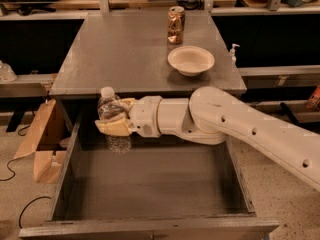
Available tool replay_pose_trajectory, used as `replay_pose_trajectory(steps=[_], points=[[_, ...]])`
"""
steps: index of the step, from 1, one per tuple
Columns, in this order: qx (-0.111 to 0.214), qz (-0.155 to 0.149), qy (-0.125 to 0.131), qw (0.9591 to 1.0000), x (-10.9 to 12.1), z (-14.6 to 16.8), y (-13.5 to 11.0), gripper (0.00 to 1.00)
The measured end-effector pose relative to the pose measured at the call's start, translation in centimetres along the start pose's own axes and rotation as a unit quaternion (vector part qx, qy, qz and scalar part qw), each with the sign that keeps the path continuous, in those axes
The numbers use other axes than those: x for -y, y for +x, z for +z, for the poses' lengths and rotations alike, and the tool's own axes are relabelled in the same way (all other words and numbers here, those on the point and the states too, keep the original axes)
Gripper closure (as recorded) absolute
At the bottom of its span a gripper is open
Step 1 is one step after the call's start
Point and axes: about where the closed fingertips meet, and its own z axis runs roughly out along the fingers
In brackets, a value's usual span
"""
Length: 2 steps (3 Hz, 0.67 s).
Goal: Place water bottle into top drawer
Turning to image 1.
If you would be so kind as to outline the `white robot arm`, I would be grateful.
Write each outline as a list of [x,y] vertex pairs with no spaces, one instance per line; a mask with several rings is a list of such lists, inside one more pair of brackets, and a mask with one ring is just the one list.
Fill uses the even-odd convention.
[[110,87],[101,91],[107,110],[95,124],[105,135],[145,138],[174,135],[217,145],[232,136],[320,190],[320,135],[274,118],[215,87],[201,87],[189,98],[145,96],[119,99]]

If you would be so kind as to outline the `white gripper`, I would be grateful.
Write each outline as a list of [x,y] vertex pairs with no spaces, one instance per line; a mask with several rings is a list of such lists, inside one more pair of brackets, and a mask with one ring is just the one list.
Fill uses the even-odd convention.
[[160,96],[145,96],[139,100],[124,98],[121,100],[121,106],[125,110],[130,110],[130,120],[125,118],[113,122],[96,120],[95,125],[105,135],[129,136],[132,131],[145,138],[158,138],[161,133],[157,114],[161,100]]

